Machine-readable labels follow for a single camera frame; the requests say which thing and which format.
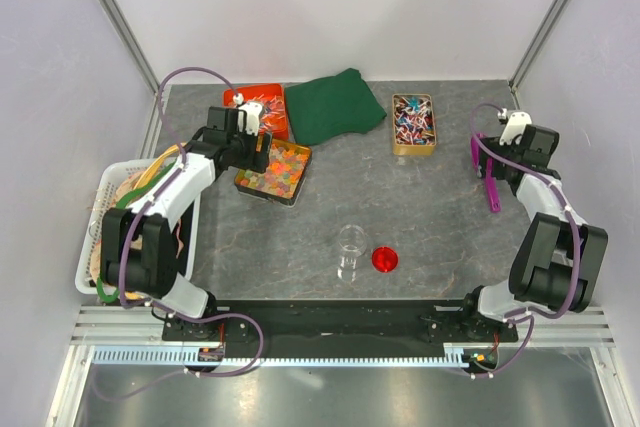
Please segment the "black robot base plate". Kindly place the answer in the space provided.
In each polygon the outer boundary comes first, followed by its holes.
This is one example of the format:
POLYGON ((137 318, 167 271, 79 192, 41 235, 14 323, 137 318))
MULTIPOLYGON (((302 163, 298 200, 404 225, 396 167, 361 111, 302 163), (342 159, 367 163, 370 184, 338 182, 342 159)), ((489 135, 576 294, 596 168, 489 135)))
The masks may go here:
POLYGON ((246 339, 248 322, 257 321, 269 340, 280 335, 337 337, 373 335, 417 339, 429 343, 513 343, 515 328, 486 320, 462 300, 228 300, 208 307, 203 319, 231 314, 225 340, 246 339))

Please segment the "magenta plastic scoop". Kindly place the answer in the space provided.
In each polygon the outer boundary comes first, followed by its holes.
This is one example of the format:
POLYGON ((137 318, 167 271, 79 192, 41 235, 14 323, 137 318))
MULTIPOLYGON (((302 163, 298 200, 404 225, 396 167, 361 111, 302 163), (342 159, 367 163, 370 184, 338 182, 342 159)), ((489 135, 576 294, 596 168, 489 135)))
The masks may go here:
POLYGON ((483 138, 483 134, 478 134, 477 138, 472 137, 470 140, 472 165, 476 175, 484 183, 489 210, 492 213, 498 213, 501 211, 501 202, 496 181, 492 175, 493 158, 484 154, 480 148, 479 140, 483 138))

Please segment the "gold tin with star candies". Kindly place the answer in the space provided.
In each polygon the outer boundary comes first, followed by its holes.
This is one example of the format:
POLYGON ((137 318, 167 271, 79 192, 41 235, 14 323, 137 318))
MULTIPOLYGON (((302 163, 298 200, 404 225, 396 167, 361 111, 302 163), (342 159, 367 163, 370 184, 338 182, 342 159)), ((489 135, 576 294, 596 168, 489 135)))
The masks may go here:
POLYGON ((243 194, 292 207, 299 196, 307 168, 312 160, 309 147, 274 139, 269 165, 262 174, 240 170, 234 179, 243 194))

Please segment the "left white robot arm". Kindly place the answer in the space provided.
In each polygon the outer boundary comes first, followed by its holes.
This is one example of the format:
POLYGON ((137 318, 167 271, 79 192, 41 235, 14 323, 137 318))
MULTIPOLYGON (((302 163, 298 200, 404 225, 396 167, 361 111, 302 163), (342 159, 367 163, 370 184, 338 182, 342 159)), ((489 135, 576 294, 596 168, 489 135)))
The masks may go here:
POLYGON ((158 183, 126 208, 102 219, 100 280, 115 286, 121 306, 135 303, 128 292, 185 319, 185 329, 208 340, 219 329, 215 296, 181 272, 174 231, 197 200, 228 168, 263 173, 272 135, 261 133, 264 106, 248 101, 236 108, 211 107, 207 124, 185 145, 158 183))

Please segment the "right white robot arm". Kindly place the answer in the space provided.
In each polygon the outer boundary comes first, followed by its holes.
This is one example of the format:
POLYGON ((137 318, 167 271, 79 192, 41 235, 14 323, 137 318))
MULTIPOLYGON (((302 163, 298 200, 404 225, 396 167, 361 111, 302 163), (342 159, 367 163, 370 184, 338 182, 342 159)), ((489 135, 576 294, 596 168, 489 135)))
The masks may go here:
POLYGON ((475 133, 472 164, 484 181, 490 209, 499 209, 496 183, 505 181, 525 207, 530 226, 507 280, 467 294, 458 328, 467 339, 483 339, 494 321, 536 313, 557 319, 590 304, 608 245, 607 232, 579 216, 549 162, 559 143, 556 131, 528 125, 512 140, 475 133))

